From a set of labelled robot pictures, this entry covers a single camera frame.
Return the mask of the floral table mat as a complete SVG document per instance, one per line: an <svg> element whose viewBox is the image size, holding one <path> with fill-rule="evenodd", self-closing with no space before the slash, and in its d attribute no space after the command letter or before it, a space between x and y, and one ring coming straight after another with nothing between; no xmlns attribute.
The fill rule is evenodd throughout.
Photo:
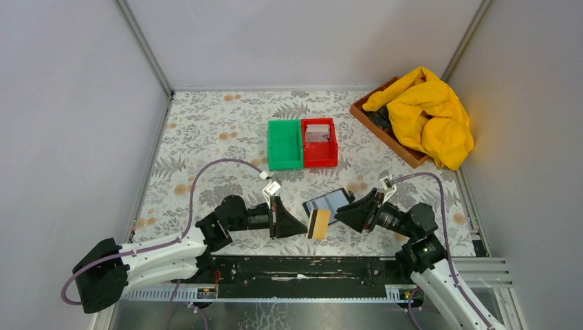
<svg viewBox="0 0 583 330"><path fill-rule="evenodd" d="M456 182L456 174L437 168L433 161L412 169L349 110L366 91L217 91L178 92L162 136L133 241L148 241L180 233L188 222L191 184L212 160L244 160L268 171L267 124L270 120L332 118L338 139L338 165L273 172L283 187L286 209L307 223L303 203L338 188L357 199L372 188L381 188L379 174L393 177L427 171L438 175L445 192L445 211L453 256L476 256L470 227ZM241 196L247 207L265 200L266 182L242 164L220 163L205 170L195 187L193 221L206 216L228 195ZM439 188L429 176L416 177L397 186L391 203L407 210L416 203L430 204L441 226ZM357 233L343 223L328 227L325 240L305 234L270 239L267 230L231 232L233 243L217 254L394 256L406 237L383 228Z"/></svg>

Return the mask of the red plastic bin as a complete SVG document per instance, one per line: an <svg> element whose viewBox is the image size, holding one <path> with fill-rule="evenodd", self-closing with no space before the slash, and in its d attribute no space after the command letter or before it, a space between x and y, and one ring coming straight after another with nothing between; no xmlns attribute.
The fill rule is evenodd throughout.
<svg viewBox="0 0 583 330"><path fill-rule="evenodd" d="M305 168L330 168L338 165L338 141L332 118L305 118L300 121L303 143L303 164ZM305 127L308 124L329 124L331 137L327 143L306 143Z"/></svg>

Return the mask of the brown wooden tray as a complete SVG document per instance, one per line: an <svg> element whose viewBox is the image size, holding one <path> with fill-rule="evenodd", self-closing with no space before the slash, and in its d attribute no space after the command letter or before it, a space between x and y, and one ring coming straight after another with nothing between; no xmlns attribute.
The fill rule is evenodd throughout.
<svg viewBox="0 0 583 330"><path fill-rule="evenodd" d="M399 78L397 76L386 81L383 85L380 85L376 89L372 90L365 96L361 97L359 100L354 102L350 108L350 114L355 117L359 122L361 122L370 132L372 132L377 138L379 138L388 148L394 151L405 163L407 163L411 168L418 168L430 159L429 155L426 155L420 151L413 150L399 143L397 138L394 136L391 127L382 128L377 126L372 119L370 119L365 111L362 109L362 105L369 99L369 97L377 92L383 91L387 87L395 83Z"/></svg>

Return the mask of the black leather card holder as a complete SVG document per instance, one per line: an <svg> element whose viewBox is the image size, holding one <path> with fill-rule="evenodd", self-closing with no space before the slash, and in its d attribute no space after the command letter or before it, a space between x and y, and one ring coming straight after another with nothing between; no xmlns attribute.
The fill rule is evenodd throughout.
<svg viewBox="0 0 583 330"><path fill-rule="evenodd" d="M325 195L310 199L302 204L305 212L309 216L311 211L314 209L319 210L329 210L331 216L329 219L329 224L336 223L338 220L335 218L335 214L338 208L346 206L355 201L355 196L352 192L345 190L344 188L339 188L328 192Z"/></svg>

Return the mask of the clear card stack in bin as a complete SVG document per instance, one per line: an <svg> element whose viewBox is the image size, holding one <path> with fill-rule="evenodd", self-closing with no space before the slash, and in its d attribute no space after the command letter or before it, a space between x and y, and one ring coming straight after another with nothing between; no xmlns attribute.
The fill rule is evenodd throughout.
<svg viewBox="0 0 583 330"><path fill-rule="evenodd" d="M329 124L308 124L305 127L306 143L327 143L331 137Z"/></svg>

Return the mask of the dark items in tray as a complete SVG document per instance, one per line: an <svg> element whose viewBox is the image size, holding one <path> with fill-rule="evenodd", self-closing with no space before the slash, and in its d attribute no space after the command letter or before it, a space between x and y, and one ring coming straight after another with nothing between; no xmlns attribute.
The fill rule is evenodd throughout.
<svg viewBox="0 0 583 330"><path fill-rule="evenodd" d="M392 124L388 115L387 106L379 108L377 111L367 111L366 116L377 127L384 131L392 131Z"/></svg>

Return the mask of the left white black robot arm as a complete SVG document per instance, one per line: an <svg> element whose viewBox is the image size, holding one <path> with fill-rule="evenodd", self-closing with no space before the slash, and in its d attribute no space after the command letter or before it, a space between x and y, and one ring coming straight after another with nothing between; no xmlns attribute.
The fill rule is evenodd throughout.
<svg viewBox="0 0 583 330"><path fill-rule="evenodd" d="M217 268L212 253L231 244L230 233L262 229L273 239L308 232L278 196L247 208L240 196L229 195L186 234L122 245L112 238L104 239L73 268L82 309L86 314L102 311L123 295L158 283L209 283Z"/></svg>

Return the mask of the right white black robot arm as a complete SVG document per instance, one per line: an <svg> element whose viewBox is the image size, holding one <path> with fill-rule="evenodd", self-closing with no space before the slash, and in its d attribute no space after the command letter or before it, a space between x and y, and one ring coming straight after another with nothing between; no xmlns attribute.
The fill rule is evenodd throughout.
<svg viewBox="0 0 583 330"><path fill-rule="evenodd" d="M376 189L337 209L335 218L362 232L377 226L407 237L395 255L394 273L403 283L415 283L455 329L504 329L461 278L446 248L435 235L432 206L417 203L401 211Z"/></svg>

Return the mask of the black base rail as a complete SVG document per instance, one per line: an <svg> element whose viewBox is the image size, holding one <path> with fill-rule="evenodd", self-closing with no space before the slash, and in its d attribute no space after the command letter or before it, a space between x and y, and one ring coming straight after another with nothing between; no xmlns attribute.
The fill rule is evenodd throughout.
<svg viewBox="0 0 583 330"><path fill-rule="evenodd" d="M209 284L220 298L384 298L386 286L413 288L394 258L372 256L215 256L184 281Z"/></svg>

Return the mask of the yellow cloth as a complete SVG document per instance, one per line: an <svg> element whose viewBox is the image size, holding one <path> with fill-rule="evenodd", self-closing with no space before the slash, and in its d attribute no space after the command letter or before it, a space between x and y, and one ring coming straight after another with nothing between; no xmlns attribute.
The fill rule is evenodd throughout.
<svg viewBox="0 0 583 330"><path fill-rule="evenodd" d="M429 155L438 167L458 170L474 149L470 117L454 90L420 66L362 105L365 112L388 110L398 142Z"/></svg>

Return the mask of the green plastic bin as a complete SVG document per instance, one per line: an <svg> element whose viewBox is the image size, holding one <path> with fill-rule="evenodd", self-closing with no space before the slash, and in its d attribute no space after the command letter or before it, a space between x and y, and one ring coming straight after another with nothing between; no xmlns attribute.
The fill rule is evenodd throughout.
<svg viewBox="0 0 583 330"><path fill-rule="evenodd" d="M267 156L271 171L304 167L300 120L270 120L267 128Z"/></svg>

